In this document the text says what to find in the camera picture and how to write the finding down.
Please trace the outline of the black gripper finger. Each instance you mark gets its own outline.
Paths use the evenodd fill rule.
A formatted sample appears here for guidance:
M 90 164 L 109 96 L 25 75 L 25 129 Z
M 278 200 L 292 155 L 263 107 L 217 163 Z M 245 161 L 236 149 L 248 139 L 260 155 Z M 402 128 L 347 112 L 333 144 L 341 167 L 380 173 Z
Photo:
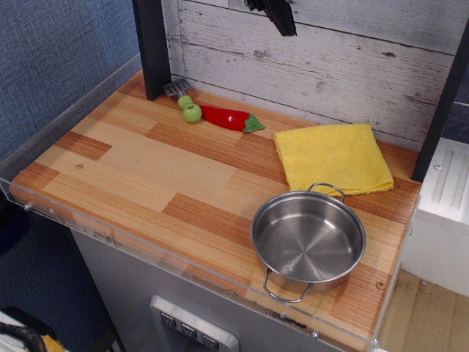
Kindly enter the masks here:
M 285 0 L 264 0 L 264 11 L 284 37 L 297 35 L 290 4 Z

